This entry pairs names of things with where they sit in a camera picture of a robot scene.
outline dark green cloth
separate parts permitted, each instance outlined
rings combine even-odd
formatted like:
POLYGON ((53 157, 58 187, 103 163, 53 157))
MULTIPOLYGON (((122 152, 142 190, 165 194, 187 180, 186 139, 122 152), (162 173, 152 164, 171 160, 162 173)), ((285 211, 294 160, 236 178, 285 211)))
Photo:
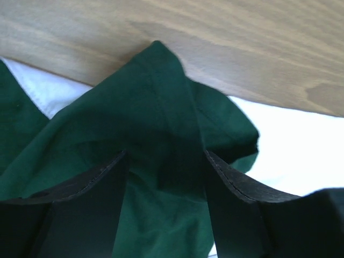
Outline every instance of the dark green cloth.
POLYGON ((0 199, 27 197, 126 149, 131 173, 113 257, 207 257, 203 150, 242 172, 257 153, 257 130, 225 95, 188 79, 158 41, 50 121, 3 64, 0 72, 1 95, 10 96, 0 111, 0 199))

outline white fabric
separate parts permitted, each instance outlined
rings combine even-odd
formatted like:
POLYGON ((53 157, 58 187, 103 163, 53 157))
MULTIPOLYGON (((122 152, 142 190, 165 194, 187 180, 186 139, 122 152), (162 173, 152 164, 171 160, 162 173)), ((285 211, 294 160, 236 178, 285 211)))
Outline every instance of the white fabric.
POLYGON ((91 89, 88 85, 13 60, 2 59, 2 61, 32 102, 49 119, 91 89))
MULTIPOLYGON (((3 61, 49 119, 91 89, 18 62, 3 61)), ((302 196, 321 188, 344 187, 344 118, 231 99, 260 132, 260 153, 249 176, 302 196)), ((215 248, 210 255, 216 255, 215 248)))

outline wooden surface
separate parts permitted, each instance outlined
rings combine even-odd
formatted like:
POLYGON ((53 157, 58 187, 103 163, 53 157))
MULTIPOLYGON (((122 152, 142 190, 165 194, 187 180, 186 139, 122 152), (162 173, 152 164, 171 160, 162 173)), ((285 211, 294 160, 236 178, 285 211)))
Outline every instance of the wooden surface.
POLYGON ((344 0, 0 0, 0 35, 0 55, 92 85, 159 39, 226 94, 344 116, 344 0))

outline wooden table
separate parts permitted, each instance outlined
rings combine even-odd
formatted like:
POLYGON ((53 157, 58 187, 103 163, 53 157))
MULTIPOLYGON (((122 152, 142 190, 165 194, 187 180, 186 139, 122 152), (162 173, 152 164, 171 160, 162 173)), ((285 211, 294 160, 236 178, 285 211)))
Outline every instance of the wooden table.
POLYGON ((344 0, 1 0, 0 55, 95 85, 155 39, 226 94, 344 116, 344 0))

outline green fabric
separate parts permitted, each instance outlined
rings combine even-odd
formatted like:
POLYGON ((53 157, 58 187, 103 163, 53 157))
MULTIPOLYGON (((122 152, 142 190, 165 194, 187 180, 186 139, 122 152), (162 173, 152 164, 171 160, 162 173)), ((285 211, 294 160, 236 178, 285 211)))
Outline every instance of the green fabric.
POLYGON ((0 176, 48 121, 0 60, 0 176))
MULTIPOLYGON (((2 109, 1 117, 9 112, 2 109)), ((39 132, 32 130, 20 153, 6 145, 18 155, 1 164, 0 199, 27 197, 126 149, 131 173, 113 257, 205 258, 213 236, 203 150, 246 172, 257 138, 226 96, 188 79, 177 57, 156 41, 39 132)))

